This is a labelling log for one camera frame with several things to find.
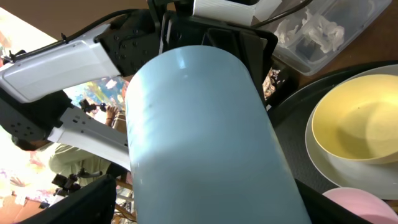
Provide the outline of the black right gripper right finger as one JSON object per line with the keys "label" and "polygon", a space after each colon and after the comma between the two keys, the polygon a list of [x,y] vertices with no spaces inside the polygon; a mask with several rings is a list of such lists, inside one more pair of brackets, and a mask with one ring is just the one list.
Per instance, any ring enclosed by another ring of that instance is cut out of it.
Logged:
{"label": "black right gripper right finger", "polygon": [[313,224],[371,224],[301,181],[295,183]]}

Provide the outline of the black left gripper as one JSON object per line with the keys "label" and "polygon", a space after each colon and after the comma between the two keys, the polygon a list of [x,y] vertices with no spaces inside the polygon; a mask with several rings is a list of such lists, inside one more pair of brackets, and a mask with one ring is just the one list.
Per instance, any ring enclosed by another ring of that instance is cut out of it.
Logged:
{"label": "black left gripper", "polygon": [[236,56],[263,100],[262,84],[271,68],[277,37],[268,31],[193,15],[193,1],[149,1],[147,9],[128,9],[109,15],[110,26],[95,37],[122,77],[134,75],[149,60],[168,50],[207,45]]}

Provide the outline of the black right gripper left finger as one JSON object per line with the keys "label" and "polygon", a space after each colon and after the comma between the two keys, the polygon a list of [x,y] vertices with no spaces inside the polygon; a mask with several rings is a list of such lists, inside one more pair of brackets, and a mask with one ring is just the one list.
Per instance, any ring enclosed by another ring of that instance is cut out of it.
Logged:
{"label": "black right gripper left finger", "polygon": [[116,180],[104,175],[20,224],[110,224],[115,201]]}

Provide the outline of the pink cup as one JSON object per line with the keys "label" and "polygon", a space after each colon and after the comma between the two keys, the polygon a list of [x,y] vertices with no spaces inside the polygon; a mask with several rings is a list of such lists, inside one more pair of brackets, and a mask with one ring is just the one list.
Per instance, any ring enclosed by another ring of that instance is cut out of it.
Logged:
{"label": "pink cup", "polygon": [[397,224],[397,213],[393,208],[364,190],[339,187],[328,190],[323,195],[371,223]]}

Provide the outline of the grey round plate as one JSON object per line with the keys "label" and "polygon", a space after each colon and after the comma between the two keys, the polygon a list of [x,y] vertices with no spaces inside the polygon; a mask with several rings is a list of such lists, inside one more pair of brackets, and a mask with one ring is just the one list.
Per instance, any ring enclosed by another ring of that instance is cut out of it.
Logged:
{"label": "grey round plate", "polygon": [[[377,68],[363,72],[344,82],[366,75],[388,74],[397,76],[397,68]],[[305,145],[316,169],[339,187],[353,187],[370,192],[382,199],[397,199],[397,161],[387,164],[367,164],[347,161],[324,151],[316,142],[312,131],[312,111],[305,131]]]}

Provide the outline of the yellow bowl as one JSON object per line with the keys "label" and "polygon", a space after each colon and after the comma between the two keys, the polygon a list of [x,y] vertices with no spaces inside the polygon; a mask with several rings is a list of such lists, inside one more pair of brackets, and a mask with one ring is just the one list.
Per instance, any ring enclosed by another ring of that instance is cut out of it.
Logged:
{"label": "yellow bowl", "polygon": [[397,161],[397,76],[348,80],[316,106],[313,136],[332,156],[367,164]]}

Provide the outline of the food scraps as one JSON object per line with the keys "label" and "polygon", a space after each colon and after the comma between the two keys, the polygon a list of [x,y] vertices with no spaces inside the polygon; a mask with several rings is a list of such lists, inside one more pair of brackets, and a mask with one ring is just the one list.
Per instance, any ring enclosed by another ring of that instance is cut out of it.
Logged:
{"label": "food scraps", "polygon": [[264,98],[266,101],[276,91],[277,85],[281,82],[279,78],[279,73],[280,70],[275,70],[271,68],[262,84]]}

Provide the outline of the light blue cup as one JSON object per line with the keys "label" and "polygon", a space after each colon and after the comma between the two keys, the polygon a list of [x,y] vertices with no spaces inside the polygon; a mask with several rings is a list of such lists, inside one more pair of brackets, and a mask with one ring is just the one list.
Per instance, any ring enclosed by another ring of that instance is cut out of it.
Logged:
{"label": "light blue cup", "polygon": [[126,92],[137,221],[309,223],[246,66],[181,47],[148,61]]}

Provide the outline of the white napkin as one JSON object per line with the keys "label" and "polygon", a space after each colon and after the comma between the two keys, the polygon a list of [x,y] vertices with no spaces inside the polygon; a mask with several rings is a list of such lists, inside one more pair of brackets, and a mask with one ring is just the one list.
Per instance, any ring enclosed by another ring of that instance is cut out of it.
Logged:
{"label": "white napkin", "polygon": [[299,31],[304,36],[305,45],[314,42],[325,54],[331,50],[335,52],[344,43],[344,27],[339,26],[335,22],[328,21],[323,16],[320,16],[315,23],[307,25],[313,15],[308,8],[306,8],[305,14],[306,18],[302,19],[302,24],[296,25],[293,29],[289,29],[289,19],[284,19],[278,25],[274,34],[278,37],[279,44],[282,44],[286,48],[291,40],[300,35]]}

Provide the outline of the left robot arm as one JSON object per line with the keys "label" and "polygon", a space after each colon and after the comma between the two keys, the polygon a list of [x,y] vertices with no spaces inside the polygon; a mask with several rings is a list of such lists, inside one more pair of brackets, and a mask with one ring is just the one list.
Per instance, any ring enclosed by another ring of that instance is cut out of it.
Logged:
{"label": "left robot arm", "polygon": [[[125,169],[153,149],[150,140],[199,151],[228,93],[257,109],[277,37],[252,22],[272,20],[278,1],[149,1],[98,19],[32,52],[9,54],[1,69],[1,126],[26,141],[48,139],[87,150]],[[131,77],[127,132],[72,105],[65,89],[100,78]]]}

